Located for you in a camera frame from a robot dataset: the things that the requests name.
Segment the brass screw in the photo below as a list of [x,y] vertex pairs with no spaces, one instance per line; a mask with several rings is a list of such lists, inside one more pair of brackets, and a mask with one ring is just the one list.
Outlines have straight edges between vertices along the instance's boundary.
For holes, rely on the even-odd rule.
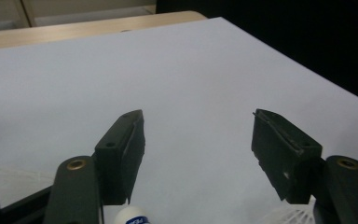
[[353,160],[339,158],[337,160],[338,165],[347,168],[349,170],[358,170],[358,163]]
[[86,165],[86,161],[85,160],[75,160],[75,161],[71,161],[68,163],[68,165],[66,166],[66,168],[68,170],[78,170],[83,168]]

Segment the white cloth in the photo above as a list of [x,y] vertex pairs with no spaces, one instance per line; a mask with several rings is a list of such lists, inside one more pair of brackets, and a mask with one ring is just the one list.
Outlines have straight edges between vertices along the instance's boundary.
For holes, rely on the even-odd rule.
[[257,108],[358,160],[358,98],[223,19],[0,49],[0,167],[54,175],[143,109],[132,203],[152,223],[255,223],[280,203],[251,151]]

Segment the white surface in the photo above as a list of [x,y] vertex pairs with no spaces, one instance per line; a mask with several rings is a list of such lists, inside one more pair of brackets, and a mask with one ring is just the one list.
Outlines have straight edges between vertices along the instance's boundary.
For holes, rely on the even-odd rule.
[[223,19],[0,49],[0,167],[53,174],[138,108],[131,201],[153,223],[255,223],[279,204],[251,151],[257,108],[358,160],[358,98]]

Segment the dark background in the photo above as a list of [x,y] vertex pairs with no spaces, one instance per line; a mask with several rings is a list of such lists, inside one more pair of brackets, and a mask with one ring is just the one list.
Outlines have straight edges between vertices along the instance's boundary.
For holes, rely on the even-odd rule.
[[157,13],[223,17],[358,95],[358,0],[158,0]]

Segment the wooden surface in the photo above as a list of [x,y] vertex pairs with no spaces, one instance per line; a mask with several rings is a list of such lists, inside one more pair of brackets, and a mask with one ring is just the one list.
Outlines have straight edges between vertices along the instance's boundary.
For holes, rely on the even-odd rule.
[[0,31],[0,49],[200,20],[206,18],[198,12],[185,11]]

